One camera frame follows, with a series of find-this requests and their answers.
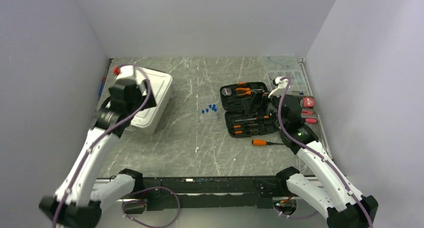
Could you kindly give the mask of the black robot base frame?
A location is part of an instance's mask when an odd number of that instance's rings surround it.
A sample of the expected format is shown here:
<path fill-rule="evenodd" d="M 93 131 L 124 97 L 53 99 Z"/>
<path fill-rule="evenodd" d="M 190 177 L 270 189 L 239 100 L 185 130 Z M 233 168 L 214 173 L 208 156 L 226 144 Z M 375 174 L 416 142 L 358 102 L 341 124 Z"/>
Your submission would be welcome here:
<path fill-rule="evenodd" d="M 281 187 L 275 175 L 144 177 L 143 187 L 126 194 L 123 200 L 134 201 L 147 211 L 190 208 L 254 207 L 292 214 L 298 197 Z"/>

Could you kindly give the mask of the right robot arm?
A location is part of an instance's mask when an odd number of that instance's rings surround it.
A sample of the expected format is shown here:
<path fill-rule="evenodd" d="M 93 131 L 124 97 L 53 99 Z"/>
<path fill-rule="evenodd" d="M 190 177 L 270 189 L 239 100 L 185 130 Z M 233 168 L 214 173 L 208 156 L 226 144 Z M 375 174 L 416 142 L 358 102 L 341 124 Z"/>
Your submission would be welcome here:
<path fill-rule="evenodd" d="M 311 183 L 294 167 L 278 173 L 276 191 L 287 196 L 301 197 L 321 214 L 329 228 L 371 228 L 378 209 L 372 196 L 364 196 L 336 166 L 315 132 L 302 116 L 304 96 L 285 94 L 270 96 L 267 92 L 252 93 L 241 103 L 246 112 L 256 107 L 259 120 L 273 121 L 279 129 L 282 143 L 300 158 L 314 173 L 322 188 Z"/>

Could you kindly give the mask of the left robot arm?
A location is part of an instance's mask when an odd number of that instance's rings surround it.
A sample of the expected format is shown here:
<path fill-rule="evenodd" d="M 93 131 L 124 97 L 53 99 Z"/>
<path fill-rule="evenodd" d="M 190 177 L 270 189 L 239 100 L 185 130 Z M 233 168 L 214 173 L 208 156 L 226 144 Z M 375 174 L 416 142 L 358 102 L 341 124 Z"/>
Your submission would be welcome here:
<path fill-rule="evenodd" d="M 134 116 L 157 105 L 151 82 L 146 78 L 118 78 L 109 92 L 109 104 L 95 113 L 69 174 L 53 195 L 43 196 L 39 202 L 39 209 L 51 220 L 53 228 L 94 228 L 116 200 L 125 195 L 137 198 L 145 189 L 143 174 L 128 168 L 104 187 L 93 189 L 103 162 Z"/>

